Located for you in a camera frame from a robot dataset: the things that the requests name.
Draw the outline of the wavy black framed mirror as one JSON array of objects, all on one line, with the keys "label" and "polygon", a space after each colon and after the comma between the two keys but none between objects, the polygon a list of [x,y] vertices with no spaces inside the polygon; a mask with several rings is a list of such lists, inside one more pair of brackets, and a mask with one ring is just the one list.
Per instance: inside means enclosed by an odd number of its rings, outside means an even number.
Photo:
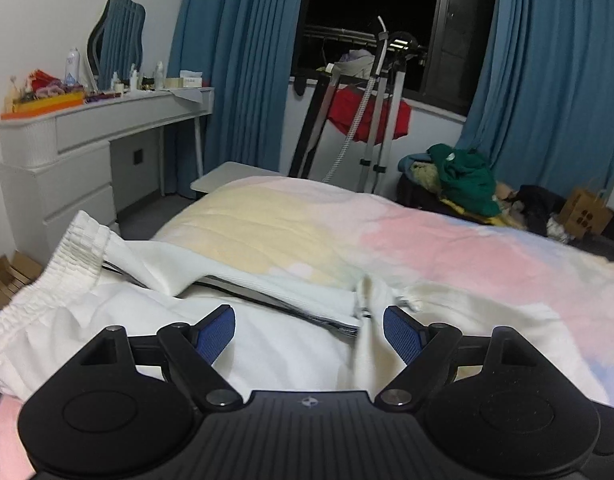
[{"label": "wavy black framed mirror", "polygon": [[142,32],[147,12],[134,0],[106,0],[86,44],[86,69],[91,88],[108,91],[112,78],[128,80],[144,58]]}]

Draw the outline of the white dressing table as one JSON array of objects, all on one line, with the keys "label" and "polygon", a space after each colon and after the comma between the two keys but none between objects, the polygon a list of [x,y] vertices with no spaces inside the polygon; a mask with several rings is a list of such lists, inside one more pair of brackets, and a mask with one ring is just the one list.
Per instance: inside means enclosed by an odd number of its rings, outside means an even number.
[{"label": "white dressing table", "polygon": [[78,211],[116,223],[110,144],[191,119],[202,162],[200,118],[209,87],[140,92],[33,118],[0,122],[0,184],[16,250],[45,263]]}]

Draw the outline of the blue curtain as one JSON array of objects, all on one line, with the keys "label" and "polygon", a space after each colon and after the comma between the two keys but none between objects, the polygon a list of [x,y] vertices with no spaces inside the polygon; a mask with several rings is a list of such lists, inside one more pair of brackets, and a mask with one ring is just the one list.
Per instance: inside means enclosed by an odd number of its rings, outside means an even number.
[{"label": "blue curtain", "polygon": [[458,148],[508,184],[614,187],[614,0],[497,0]]},{"label": "blue curtain", "polygon": [[167,74],[194,70],[214,90],[201,145],[190,122],[164,136],[168,194],[192,197],[200,171],[224,162],[279,167],[301,0],[182,0]]}]

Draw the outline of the dark window frame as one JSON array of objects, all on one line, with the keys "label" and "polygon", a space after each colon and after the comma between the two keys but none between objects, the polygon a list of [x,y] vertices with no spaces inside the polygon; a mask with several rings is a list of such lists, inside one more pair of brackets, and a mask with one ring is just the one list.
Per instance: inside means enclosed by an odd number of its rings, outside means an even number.
[{"label": "dark window frame", "polygon": [[494,0],[301,0],[291,73],[308,78],[351,50],[375,52],[382,30],[414,40],[405,92],[465,115],[471,107]]}]

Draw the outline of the green garment pile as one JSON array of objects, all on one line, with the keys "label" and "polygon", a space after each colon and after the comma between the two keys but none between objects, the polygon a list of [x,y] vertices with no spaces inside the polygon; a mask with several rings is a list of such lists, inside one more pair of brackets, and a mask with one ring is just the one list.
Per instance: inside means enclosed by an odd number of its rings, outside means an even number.
[{"label": "green garment pile", "polygon": [[470,214],[496,217],[500,207],[494,200],[496,179],[488,159],[478,151],[460,150],[447,144],[435,144],[427,154],[436,167],[441,194]]}]

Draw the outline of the white knit garment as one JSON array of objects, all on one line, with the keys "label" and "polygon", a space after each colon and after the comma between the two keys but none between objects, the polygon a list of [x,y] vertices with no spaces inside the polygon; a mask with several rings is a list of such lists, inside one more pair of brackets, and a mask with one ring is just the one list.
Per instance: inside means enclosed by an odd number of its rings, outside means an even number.
[{"label": "white knit garment", "polygon": [[510,307],[429,282],[395,289],[365,275],[350,289],[252,274],[156,240],[127,242],[80,212],[45,271],[0,312],[0,392],[28,399],[103,328],[152,335],[221,304],[235,338],[217,370],[237,391],[361,389],[377,394],[403,368],[386,339],[389,306],[469,335],[516,328],[584,394],[607,394],[560,315]]}]

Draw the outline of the red cloth on rack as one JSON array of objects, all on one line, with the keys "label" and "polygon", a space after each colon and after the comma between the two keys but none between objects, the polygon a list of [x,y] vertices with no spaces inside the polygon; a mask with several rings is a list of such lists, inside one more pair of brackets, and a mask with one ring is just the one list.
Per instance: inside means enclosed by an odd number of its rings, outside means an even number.
[{"label": "red cloth on rack", "polygon": [[[362,93],[356,87],[353,86],[348,86],[343,88],[342,90],[336,91],[336,95],[329,110],[328,120],[337,130],[339,130],[340,133],[345,134],[345,136],[347,136],[351,125],[353,124],[353,120],[356,115],[357,108],[361,102],[361,99]],[[360,124],[354,135],[354,142],[365,143],[368,141],[374,106],[375,96],[371,96],[367,107],[365,107],[365,112],[362,115]],[[379,128],[377,129],[377,138],[375,139],[376,144],[381,144],[383,142],[386,131],[388,112],[389,102],[385,100],[383,102]],[[393,135],[394,140],[397,140],[402,136],[407,136],[409,131],[410,116],[411,107],[405,101],[401,100],[398,107],[395,132]]]}]

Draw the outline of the tissue box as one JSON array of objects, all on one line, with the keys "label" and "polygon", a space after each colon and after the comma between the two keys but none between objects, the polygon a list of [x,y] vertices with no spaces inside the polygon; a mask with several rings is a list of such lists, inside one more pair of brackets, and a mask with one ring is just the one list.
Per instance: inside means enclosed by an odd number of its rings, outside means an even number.
[{"label": "tissue box", "polygon": [[202,88],[203,73],[195,72],[194,70],[181,70],[179,78],[183,88]]}]

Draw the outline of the cardboard box on floor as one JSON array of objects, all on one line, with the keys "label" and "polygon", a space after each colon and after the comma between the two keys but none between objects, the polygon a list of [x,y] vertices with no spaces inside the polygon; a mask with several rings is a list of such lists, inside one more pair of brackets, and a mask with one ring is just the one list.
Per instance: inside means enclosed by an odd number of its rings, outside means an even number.
[{"label": "cardboard box on floor", "polygon": [[22,252],[15,252],[12,260],[0,257],[0,309],[25,286],[34,283],[42,274],[42,265]]}]

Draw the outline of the metal clothes rack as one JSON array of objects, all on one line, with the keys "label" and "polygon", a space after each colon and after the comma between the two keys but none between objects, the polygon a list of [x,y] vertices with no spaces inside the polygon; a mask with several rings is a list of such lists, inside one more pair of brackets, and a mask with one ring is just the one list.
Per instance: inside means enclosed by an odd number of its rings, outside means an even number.
[{"label": "metal clothes rack", "polygon": [[[353,86],[360,89],[362,99],[339,154],[322,181],[329,183],[333,179],[351,143],[354,142],[354,135],[369,99],[375,96],[369,139],[365,143],[362,142],[365,144],[365,150],[359,159],[360,174],[356,191],[371,194],[380,191],[391,156],[398,107],[405,90],[407,65],[412,60],[420,61],[424,58],[424,49],[409,32],[388,32],[383,21],[379,21],[379,24],[380,30],[373,35],[369,32],[324,26],[306,28],[306,36],[311,39],[336,40],[354,47],[370,47],[373,51],[366,55],[350,54],[345,60],[330,63],[319,70],[316,89],[294,151],[290,177],[309,177],[325,124],[329,122],[329,110],[336,91],[341,87]],[[381,144],[376,144],[385,100],[389,102],[385,136]]]}]

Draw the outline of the left blue curtain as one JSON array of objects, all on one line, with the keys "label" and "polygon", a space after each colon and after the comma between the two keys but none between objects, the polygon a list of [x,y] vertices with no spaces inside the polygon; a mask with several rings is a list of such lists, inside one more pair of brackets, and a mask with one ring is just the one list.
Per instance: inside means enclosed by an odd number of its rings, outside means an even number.
[{"label": "left blue curtain", "polygon": [[224,162],[279,167],[301,0],[182,0],[167,74],[194,70],[214,90],[201,145],[190,122],[164,136],[168,194],[192,197],[200,171]]}]

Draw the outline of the white stool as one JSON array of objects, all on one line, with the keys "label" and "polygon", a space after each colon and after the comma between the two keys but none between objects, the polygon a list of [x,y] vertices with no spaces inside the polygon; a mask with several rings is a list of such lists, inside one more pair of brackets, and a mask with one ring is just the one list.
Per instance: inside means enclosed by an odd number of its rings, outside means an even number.
[{"label": "white stool", "polygon": [[233,181],[250,177],[279,177],[279,175],[278,171],[244,165],[240,162],[224,162],[216,169],[194,180],[190,188],[193,192],[208,194]]}]

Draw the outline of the orange tray with clutter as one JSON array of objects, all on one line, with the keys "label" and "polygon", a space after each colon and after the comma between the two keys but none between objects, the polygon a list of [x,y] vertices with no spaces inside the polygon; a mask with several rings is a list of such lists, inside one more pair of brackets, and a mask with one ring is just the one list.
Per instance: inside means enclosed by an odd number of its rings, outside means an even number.
[{"label": "orange tray with clutter", "polygon": [[27,119],[66,110],[83,105],[86,96],[80,84],[65,84],[43,70],[33,70],[22,84],[16,76],[10,77],[0,119]]}]

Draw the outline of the pastel rainbow bed quilt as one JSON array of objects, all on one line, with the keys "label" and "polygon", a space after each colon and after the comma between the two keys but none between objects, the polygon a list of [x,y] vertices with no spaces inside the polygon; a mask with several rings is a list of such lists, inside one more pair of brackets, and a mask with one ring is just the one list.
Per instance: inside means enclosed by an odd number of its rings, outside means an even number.
[{"label": "pastel rainbow bed quilt", "polygon": [[[252,274],[350,289],[365,275],[404,289],[444,285],[560,315],[614,406],[614,263],[524,231],[401,207],[374,195],[286,178],[223,186],[152,240]],[[22,404],[0,392],[0,479],[33,473],[16,430]]]}]

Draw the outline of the brown paper bag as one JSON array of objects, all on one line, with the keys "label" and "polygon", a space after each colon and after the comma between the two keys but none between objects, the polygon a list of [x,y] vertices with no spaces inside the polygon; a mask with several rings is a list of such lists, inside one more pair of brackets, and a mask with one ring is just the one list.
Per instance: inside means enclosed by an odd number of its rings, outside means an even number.
[{"label": "brown paper bag", "polygon": [[587,233],[599,235],[613,218],[613,211],[599,194],[586,188],[574,188],[557,216],[558,223],[575,238]]}]

